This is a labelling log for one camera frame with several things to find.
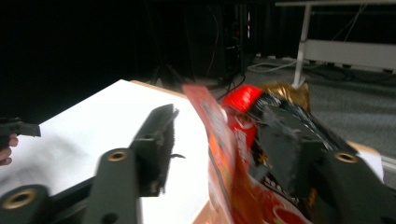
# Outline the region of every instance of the metal rod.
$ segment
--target metal rod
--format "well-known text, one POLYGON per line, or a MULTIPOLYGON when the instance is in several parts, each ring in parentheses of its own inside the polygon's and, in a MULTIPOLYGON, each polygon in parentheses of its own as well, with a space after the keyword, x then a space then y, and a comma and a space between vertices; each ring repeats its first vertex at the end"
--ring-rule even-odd
POLYGON ((303 70, 304 55, 305 55, 305 42, 306 42, 306 39, 308 36, 309 21, 311 19, 311 9, 312 9, 311 5, 305 6, 303 29, 301 31, 300 45, 299 45, 298 54, 297 54, 296 71, 294 74, 294 82, 292 84, 292 87, 294 89, 298 89, 302 84, 300 79, 301 79, 301 72, 303 70))

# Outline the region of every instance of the human hand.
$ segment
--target human hand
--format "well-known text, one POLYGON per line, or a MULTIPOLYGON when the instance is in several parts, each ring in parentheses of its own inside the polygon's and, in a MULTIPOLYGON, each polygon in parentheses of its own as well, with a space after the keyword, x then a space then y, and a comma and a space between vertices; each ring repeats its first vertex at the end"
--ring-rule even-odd
POLYGON ((11 148, 16 147, 18 145, 18 138, 15 133, 9 136, 9 147, 0 148, 0 166, 9 165, 12 162, 12 159, 9 157, 11 155, 11 148))

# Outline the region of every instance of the black cable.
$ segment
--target black cable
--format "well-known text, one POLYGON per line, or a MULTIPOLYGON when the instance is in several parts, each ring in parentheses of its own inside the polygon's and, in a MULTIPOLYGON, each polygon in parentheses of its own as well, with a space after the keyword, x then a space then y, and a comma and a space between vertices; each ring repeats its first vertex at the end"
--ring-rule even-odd
POLYGON ((319 76, 328 79, 330 81, 336 81, 336 82, 357 82, 357 83, 365 83, 365 84, 377 84, 387 87, 396 86, 395 74, 390 74, 380 78, 366 79, 362 77, 357 77, 351 69, 345 69, 341 67, 329 67, 329 66, 325 68, 327 71, 336 71, 338 73, 343 74, 344 76, 342 78, 334 78, 332 75, 325 75, 324 73, 318 71, 317 68, 315 69, 304 68, 304 72, 309 76, 319 76))

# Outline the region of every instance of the dark background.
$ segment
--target dark background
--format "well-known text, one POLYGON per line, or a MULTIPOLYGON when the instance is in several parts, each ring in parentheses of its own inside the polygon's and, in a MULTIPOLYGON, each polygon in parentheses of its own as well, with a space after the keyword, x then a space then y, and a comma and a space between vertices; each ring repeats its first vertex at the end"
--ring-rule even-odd
MULTIPOLYGON (((26 122, 41 123, 121 78, 150 80, 158 60, 140 2, 0 3, 0 117, 21 117, 26 122)), ((158 16, 156 29, 162 34, 167 60, 182 76, 190 77, 191 54, 186 56, 191 50, 188 34, 201 30, 213 41, 215 33, 207 6, 192 6, 194 13, 201 15, 196 18, 204 21, 200 24, 195 20, 186 28, 187 17, 183 14, 186 11, 180 2, 153 4, 158 16)), ((219 14, 218 6, 212 8, 219 14)), ((395 44, 395 9, 368 6, 348 41, 395 44)), ((332 39, 358 10, 359 6, 314 7, 314 11, 343 14, 313 14, 309 37, 332 39)), ((296 56, 303 7, 256 4, 249 5, 248 11, 251 20, 244 24, 251 31, 248 53, 279 58, 296 56)), ((225 18, 220 35, 233 21, 225 18)), ((343 40, 347 30, 337 40, 343 40)), ((210 41, 206 43, 209 55, 214 48, 210 41)), ((217 48, 224 47, 221 41, 226 42, 221 39, 217 48)), ((218 60, 224 58, 215 58, 215 63, 220 64, 218 60)))

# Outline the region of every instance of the gray floor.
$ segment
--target gray floor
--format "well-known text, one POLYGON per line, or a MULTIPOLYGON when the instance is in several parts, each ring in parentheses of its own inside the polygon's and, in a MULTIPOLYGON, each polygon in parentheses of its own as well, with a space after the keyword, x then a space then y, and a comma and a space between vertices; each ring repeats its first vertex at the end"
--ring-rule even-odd
MULTIPOLYGON (((263 61, 268 59, 255 59, 255 63, 263 61)), ((354 74, 357 77, 368 78, 384 76, 356 71, 354 74)), ((260 85, 274 80, 292 83, 293 76, 293 67, 265 74, 246 71, 245 83, 260 85)), ((307 74, 304 74, 304 77, 309 85, 311 112, 323 125, 344 139, 375 148, 387 161, 394 163, 392 158, 396 158, 396 82, 393 87, 384 87, 354 81, 332 81, 307 74)), ((239 83, 240 80, 242 77, 237 77, 235 83, 239 83)), ((225 90, 212 91, 215 96, 220 96, 224 92, 225 90)), ((394 169, 385 169, 385 183, 396 189, 394 169)))

